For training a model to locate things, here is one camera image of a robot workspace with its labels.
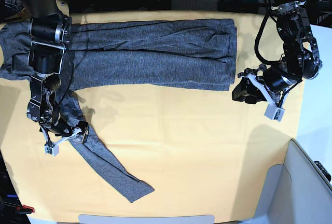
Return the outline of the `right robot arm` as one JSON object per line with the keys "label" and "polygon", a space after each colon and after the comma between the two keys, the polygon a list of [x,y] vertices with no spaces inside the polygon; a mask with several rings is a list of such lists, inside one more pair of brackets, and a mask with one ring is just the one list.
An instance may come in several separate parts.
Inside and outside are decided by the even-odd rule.
{"label": "right robot arm", "polygon": [[21,2],[31,15],[28,24],[31,46],[27,64],[34,71],[27,117],[39,124],[46,140],[46,152],[52,153],[58,143],[51,141],[49,132],[61,137],[62,141],[78,143],[83,143],[88,136],[88,123],[79,121],[76,126],[70,126],[61,114],[60,103],[56,101],[72,18],[59,10],[56,0]]}

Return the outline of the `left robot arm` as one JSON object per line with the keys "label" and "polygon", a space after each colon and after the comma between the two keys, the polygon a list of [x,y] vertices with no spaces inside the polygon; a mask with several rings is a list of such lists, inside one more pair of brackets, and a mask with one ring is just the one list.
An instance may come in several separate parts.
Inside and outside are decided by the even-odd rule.
{"label": "left robot arm", "polygon": [[[256,104],[266,101],[282,107],[289,92],[304,79],[313,79],[322,68],[317,41],[303,7],[306,0],[267,0],[269,7],[254,41],[254,51],[261,62],[257,69],[246,68],[238,74],[240,83],[232,92],[237,102]],[[268,19],[276,24],[283,41],[279,60],[269,61],[259,52],[259,42]]]}

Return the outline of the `black round arm base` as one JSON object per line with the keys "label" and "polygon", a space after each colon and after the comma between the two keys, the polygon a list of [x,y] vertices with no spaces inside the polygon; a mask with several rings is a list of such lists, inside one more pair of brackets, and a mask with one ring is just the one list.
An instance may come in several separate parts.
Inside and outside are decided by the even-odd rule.
{"label": "black round arm base", "polygon": [[218,0],[217,10],[222,12],[239,12],[257,14],[258,0]]}

